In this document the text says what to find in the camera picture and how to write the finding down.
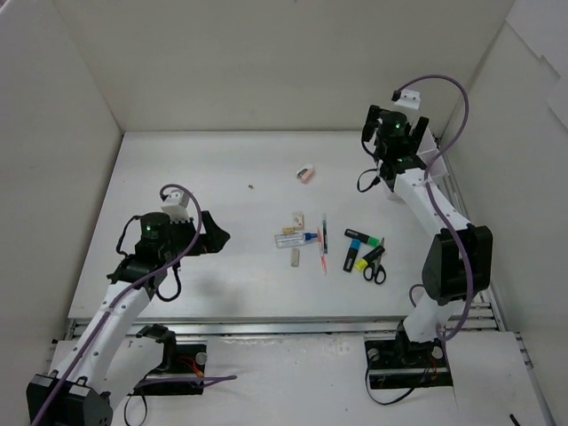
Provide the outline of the aluminium rail right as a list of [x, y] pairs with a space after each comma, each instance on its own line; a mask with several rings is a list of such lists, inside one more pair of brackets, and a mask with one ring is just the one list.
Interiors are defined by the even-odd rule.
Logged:
[[[443, 179], [443, 182], [438, 187], [459, 213], [466, 218], [471, 219], [471, 214], [462, 196], [461, 188], [458, 186], [455, 178], [453, 166], [449, 160], [446, 158], [444, 160], [446, 162], [448, 175]], [[504, 330], [501, 313], [499, 308], [496, 306], [491, 287], [486, 290], [482, 290], [472, 299], [468, 319], [464, 322], [462, 330]]]

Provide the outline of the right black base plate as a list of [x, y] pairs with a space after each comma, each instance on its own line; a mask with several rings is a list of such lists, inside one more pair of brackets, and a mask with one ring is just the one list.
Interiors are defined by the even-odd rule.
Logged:
[[403, 353], [394, 339], [366, 340], [367, 379], [373, 391], [453, 387], [442, 344], [438, 339]]

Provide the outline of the blue cap black highlighter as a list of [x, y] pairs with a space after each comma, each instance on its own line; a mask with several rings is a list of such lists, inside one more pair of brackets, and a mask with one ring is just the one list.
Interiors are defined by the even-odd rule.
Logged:
[[351, 272], [359, 253], [360, 241], [352, 239], [343, 262], [343, 271]]

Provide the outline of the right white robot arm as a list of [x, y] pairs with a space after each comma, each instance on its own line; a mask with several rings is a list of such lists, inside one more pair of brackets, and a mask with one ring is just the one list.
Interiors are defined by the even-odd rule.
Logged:
[[418, 154], [428, 121], [411, 125], [407, 116], [372, 105], [361, 133], [373, 143], [376, 182], [402, 200], [432, 238], [422, 268], [424, 294], [403, 320], [404, 336], [394, 341], [395, 360], [412, 366], [424, 343], [453, 338], [468, 318], [474, 297], [491, 278], [493, 234], [454, 209], [430, 177], [431, 166]]

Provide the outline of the yellow cap black highlighter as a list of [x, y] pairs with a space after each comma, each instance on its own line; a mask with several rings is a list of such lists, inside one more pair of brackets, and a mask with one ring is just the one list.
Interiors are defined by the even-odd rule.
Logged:
[[384, 251], [385, 251], [385, 249], [384, 249], [383, 246], [377, 246], [377, 247], [373, 248], [366, 255], [364, 255], [361, 259], [356, 261], [354, 263], [353, 267], [356, 270], [363, 272], [370, 264], [372, 264], [377, 258], [379, 258], [384, 253]]

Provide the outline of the aluminium rail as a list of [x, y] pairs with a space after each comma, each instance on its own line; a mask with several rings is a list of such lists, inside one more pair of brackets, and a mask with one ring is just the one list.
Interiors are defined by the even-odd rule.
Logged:
[[318, 317], [294, 319], [137, 319], [124, 334], [136, 335], [142, 328], [159, 324], [177, 335], [238, 336], [377, 334], [394, 331], [400, 316]]
[[[443, 182], [438, 187], [459, 213], [466, 218], [471, 219], [471, 214], [462, 196], [461, 188], [458, 186], [455, 178], [453, 166], [449, 160], [446, 158], [444, 160], [446, 162], [448, 175], [443, 179]], [[501, 313], [499, 308], [496, 306], [491, 287], [486, 290], [482, 290], [472, 299], [468, 319], [464, 322], [462, 330], [504, 330]]]

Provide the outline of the green cap black highlighter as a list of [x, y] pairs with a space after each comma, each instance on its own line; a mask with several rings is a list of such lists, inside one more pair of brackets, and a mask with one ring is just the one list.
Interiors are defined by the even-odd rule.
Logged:
[[366, 244], [366, 245], [368, 245], [369, 247], [373, 247], [373, 248], [374, 248], [374, 247], [378, 247], [378, 246], [381, 246], [381, 245], [382, 245], [382, 242], [381, 242], [380, 239], [378, 239], [378, 238], [376, 238], [376, 237], [369, 236], [369, 235], [367, 235], [367, 234], [365, 234], [365, 233], [361, 233], [361, 232], [359, 232], [359, 231], [352, 230], [352, 229], [350, 229], [350, 228], [347, 228], [347, 229], [344, 231], [344, 235], [345, 235], [346, 237], [349, 237], [349, 238], [352, 239], [352, 240], [356, 240], [356, 241], [359, 241], [359, 242], [361, 242], [361, 243], [363, 243], [363, 244]]

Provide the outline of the green teal pen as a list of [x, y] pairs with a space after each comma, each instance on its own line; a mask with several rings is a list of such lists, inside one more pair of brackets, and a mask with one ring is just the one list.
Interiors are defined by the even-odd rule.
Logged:
[[327, 214], [323, 213], [321, 216], [321, 235], [322, 235], [322, 245], [323, 251], [326, 255], [328, 253], [328, 242], [327, 242]]

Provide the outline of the pink white eraser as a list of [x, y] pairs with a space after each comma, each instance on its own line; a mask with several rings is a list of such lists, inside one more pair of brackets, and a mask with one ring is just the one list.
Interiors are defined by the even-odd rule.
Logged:
[[315, 167], [308, 163], [305, 164], [302, 168], [300, 168], [297, 172], [296, 172], [296, 178], [303, 184], [308, 183], [311, 178], [313, 177], [315, 172]]

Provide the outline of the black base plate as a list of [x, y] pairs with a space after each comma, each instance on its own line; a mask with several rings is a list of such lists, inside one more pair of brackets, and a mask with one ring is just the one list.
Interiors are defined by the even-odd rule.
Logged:
[[152, 384], [133, 390], [131, 396], [195, 396], [203, 393], [204, 382], [182, 382], [181, 379], [205, 375], [207, 344], [179, 343], [177, 355], [167, 367], [157, 367], [145, 379]]
[[367, 379], [373, 391], [453, 387], [442, 344], [438, 339], [403, 353], [394, 339], [366, 340]]

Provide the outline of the white compartment organizer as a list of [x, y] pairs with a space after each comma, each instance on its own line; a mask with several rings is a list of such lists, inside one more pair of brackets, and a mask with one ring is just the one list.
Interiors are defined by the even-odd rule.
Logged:
[[[418, 147], [417, 155], [425, 165], [429, 165], [431, 160], [439, 153], [438, 142], [429, 128], [426, 129], [422, 136], [421, 144]], [[430, 178], [436, 185], [440, 185], [443, 179], [448, 175], [446, 162], [443, 157], [439, 157], [433, 162], [430, 168]], [[398, 200], [399, 197], [393, 193], [389, 187], [382, 182], [379, 187], [388, 200]]]

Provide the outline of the black handled scissors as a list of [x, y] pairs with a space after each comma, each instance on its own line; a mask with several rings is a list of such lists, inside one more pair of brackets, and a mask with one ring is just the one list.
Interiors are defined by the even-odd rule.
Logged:
[[386, 271], [382, 266], [382, 257], [383, 255], [363, 271], [363, 278], [368, 282], [373, 282], [375, 285], [382, 285], [386, 280]]

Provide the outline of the red pen with clear cap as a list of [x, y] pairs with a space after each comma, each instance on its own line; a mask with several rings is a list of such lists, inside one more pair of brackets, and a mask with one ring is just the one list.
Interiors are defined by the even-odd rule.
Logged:
[[326, 259], [326, 249], [324, 244], [323, 232], [321, 231], [320, 227], [317, 227], [317, 234], [318, 234], [318, 244], [319, 244], [319, 257], [322, 272], [324, 275], [327, 275], [327, 259]]

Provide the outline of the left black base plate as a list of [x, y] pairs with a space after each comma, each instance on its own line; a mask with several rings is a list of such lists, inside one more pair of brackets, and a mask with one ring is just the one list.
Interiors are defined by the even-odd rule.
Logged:
[[131, 396], [195, 396], [203, 393], [204, 382], [182, 382], [181, 379], [205, 375], [207, 344], [179, 343], [177, 355], [167, 367], [157, 367], [145, 379], [152, 384], [133, 390]]

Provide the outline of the clear glue bottle blue cap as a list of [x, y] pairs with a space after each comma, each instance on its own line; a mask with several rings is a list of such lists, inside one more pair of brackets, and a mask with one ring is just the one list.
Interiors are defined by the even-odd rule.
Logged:
[[282, 233], [274, 236], [274, 242], [277, 249], [296, 248], [309, 244], [318, 239], [316, 233]]

